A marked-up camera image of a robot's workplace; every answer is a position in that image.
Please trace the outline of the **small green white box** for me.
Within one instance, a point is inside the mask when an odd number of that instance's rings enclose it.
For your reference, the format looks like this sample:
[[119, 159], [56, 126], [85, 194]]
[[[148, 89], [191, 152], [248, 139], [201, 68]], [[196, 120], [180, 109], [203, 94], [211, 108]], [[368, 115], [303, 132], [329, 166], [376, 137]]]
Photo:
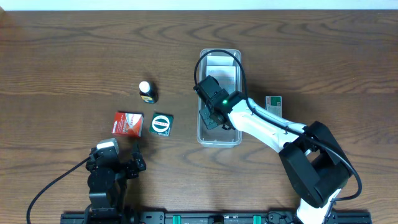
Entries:
[[282, 117], [282, 97], [266, 96], [266, 110], [278, 117]]

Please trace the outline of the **green Zam-Buk box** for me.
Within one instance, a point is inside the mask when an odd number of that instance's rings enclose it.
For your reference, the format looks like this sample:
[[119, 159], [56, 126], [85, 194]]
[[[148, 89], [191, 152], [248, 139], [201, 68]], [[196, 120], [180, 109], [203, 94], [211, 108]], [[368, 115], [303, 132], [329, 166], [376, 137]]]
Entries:
[[154, 113], [149, 132], [160, 136], [170, 136], [174, 117], [169, 114]]

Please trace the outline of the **dark syrup bottle white cap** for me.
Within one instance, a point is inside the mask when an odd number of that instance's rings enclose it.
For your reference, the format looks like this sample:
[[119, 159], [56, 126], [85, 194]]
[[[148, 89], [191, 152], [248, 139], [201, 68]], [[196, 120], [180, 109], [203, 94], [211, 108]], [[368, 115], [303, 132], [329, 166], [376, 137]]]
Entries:
[[139, 90], [139, 94], [144, 102], [149, 104], [155, 104], [158, 101], [157, 92], [152, 86], [152, 83], [148, 81], [140, 82]]

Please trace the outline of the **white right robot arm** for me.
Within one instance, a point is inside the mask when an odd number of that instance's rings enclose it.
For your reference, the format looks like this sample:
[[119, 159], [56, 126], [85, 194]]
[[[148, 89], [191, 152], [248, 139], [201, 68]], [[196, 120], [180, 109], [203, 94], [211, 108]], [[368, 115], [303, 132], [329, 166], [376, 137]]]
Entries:
[[271, 114], [240, 91], [197, 90], [205, 102], [201, 119], [208, 129], [236, 129], [278, 153], [287, 177], [300, 197], [302, 223], [326, 223], [338, 194], [358, 173], [331, 131], [321, 122], [309, 126]]

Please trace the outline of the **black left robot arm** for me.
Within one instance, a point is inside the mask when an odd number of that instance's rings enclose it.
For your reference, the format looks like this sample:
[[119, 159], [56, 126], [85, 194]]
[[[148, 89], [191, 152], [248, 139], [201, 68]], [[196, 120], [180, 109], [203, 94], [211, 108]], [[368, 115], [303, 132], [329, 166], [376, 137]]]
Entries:
[[91, 149], [86, 162], [91, 204], [85, 210], [84, 223], [139, 223], [136, 212], [124, 205], [127, 181], [146, 170], [137, 142], [132, 145], [131, 156], [126, 162], [119, 160], [115, 138], [102, 140]]

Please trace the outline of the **clear plastic container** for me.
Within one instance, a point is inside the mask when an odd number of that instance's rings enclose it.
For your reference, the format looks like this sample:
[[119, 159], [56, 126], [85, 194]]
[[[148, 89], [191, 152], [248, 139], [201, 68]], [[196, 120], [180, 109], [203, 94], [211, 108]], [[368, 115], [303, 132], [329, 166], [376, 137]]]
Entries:
[[[204, 80], [207, 66], [235, 66], [236, 90], [242, 90], [241, 69], [238, 62], [242, 61], [241, 53], [237, 49], [225, 49], [224, 52], [214, 52], [213, 49], [203, 49], [202, 58], [197, 71], [197, 81]], [[232, 148], [241, 143], [243, 134], [238, 130], [224, 130], [221, 126], [208, 130], [201, 118], [197, 116], [197, 140], [204, 147]]]

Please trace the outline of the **blue white medicine box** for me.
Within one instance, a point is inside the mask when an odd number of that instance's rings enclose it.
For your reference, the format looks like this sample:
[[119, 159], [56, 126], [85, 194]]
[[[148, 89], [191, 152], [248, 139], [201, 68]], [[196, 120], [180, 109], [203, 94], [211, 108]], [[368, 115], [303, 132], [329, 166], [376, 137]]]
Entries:
[[236, 90], [235, 66], [207, 66], [206, 75], [215, 78], [229, 94]]

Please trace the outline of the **black mounting rail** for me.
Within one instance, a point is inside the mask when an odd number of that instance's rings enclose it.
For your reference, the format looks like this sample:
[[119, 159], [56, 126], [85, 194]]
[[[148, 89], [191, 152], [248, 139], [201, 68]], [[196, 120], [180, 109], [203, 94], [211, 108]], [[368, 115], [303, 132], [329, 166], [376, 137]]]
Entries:
[[[332, 212], [326, 224], [372, 224], [367, 212]], [[300, 223], [292, 213], [164, 213], [143, 212], [134, 215], [127, 223], [138, 224], [294, 224]]]

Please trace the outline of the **red Panadol box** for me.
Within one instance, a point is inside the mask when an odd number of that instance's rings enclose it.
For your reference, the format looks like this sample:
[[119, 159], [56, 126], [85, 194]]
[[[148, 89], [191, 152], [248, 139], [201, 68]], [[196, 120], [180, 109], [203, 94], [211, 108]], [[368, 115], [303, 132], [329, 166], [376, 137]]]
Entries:
[[144, 116], [138, 113], [117, 112], [114, 116], [114, 135], [140, 138], [144, 126]]

